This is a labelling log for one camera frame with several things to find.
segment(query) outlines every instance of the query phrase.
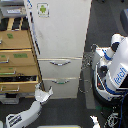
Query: drawer handle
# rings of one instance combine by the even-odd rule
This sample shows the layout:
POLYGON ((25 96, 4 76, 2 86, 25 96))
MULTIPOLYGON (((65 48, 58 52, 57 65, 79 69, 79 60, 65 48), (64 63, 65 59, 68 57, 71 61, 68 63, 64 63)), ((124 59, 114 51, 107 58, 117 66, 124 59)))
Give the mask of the drawer handle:
POLYGON ((1 87, 1 90, 0 90, 1 92, 18 92, 19 89, 20 89, 19 86, 18 86, 17 90, 5 90, 5 91, 4 91, 3 88, 4 88, 4 86, 1 87))
POLYGON ((54 62, 54 61, 50 61, 50 63, 51 63, 51 64, 54 64, 54 65, 57 65, 57 66, 64 66, 64 65, 69 64, 69 63, 71 63, 71 62, 70 62, 70 61, 67 61, 67 62, 65 62, 65 63, 63 63, 63 64, 59 64, 59 63, 56 63, 56 62, 54 62))
POLYGON ((2 44, 2 39, 0 39, 0 44, 2 44))
POLYGON ((8 73, 0 73, 0 75, 15 75, 16 74, 16 71, 14 72, 8 72, 8 73))
POLYGON ((0 64, 8 63, 8 62, 9 62, 9 59, 7 59, 7 61, 0 61, 0 64))
POLYGON ((54 82, 54 83, 56 83, 56 84, 66 84, 66 83, 69 82, 69 80, 66 80, 66 81, 64 81, 64 82, 53 80, 52 82, 54 82))

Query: label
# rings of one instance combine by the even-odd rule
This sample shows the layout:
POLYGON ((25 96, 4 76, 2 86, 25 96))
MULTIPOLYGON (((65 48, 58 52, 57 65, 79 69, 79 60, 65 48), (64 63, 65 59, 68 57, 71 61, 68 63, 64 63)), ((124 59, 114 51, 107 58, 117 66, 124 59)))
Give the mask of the label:
POLYGON ((13 69, 13 68, 8 68, 9 70, 13 69))
POLYGON ((1 58, 6 58, 6 56, 5 55, 1 55, 1 58))
POLYGON ((124 81, 128 71, 120 64, 113 76, 113 81, 117 87, 120 87, 122 82, 124 81))
POLYGON ((49 5, 47 3, 37 4, 39 17, 49 17, 49 5))
POLYGON ((14 58, 28 58, 26 53, 13 54, 14 58))
POLYGON ((20 9, 7 10, 9 14, 20 14, 20 9))
POLYGON ((8 33, 7 36, 9 39, 13 39, 13 35, 11 33, 8 33))

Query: wooden drawer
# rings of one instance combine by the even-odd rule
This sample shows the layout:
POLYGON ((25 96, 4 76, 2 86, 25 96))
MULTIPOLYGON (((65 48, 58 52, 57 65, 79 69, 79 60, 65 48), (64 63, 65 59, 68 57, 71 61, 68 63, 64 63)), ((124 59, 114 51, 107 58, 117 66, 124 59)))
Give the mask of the wooden drawer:
POLYGON ((82 59, 58 59, 38 61, 42 78, 79 77, 82 59))
POLYGON ((38 75, 36 65, 20 66, 20 67, 0 67, 0 77, 13 76, 33 76, 38 75))
POLYGON ((43 79, 45 91, 53 88, 52 99, 77 98, 79 79, 43 79))
POLYGON ((0 82, 0 93, 27 93, 35 92, 36 81, 27 82, 0 82))
POLYGON ((26 66, 35 65, 31 49, 1 50, 0 66, 26 66))
POLYGON ((0 31, 0 49, 31 48, 28 31, 0 31))

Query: white robot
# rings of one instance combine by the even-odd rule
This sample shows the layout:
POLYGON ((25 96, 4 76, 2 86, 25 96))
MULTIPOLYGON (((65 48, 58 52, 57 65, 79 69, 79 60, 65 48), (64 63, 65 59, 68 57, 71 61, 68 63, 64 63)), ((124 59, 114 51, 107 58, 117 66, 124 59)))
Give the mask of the white robot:
POLYGON ((95 96, 108 105, 118 104, 128 90, 128 37, 114 34, 111 47, 97 47, 92 69, 95 96))
POLYGON ((41 83, 37 84, 35 89, 35 99, 29 110, 18 114, 9 114, 6 117, 6 124, 0 121, 0 128, 25 128, 34 122, 41 113, 42 105, 45 104, 53 94, 52 87, 49 92, 41 90, 41 83))

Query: blue logo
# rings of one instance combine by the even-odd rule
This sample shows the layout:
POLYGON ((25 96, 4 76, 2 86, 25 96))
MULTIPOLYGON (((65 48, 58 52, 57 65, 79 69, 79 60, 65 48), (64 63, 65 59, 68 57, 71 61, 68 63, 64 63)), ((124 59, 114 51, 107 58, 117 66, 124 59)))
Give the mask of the blue logo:
POLYGON ((124 68, 120 68, 120 72, 117 74, 117 77, 114 78, 115 82, 119 85, 123 78, 125 77, 126 70, 124 68))
POLYGON ((31 1, 30 0, 27 0, 27 6, 29 7, 29 9, 32 8, 32 4, 31 4, 31 1))

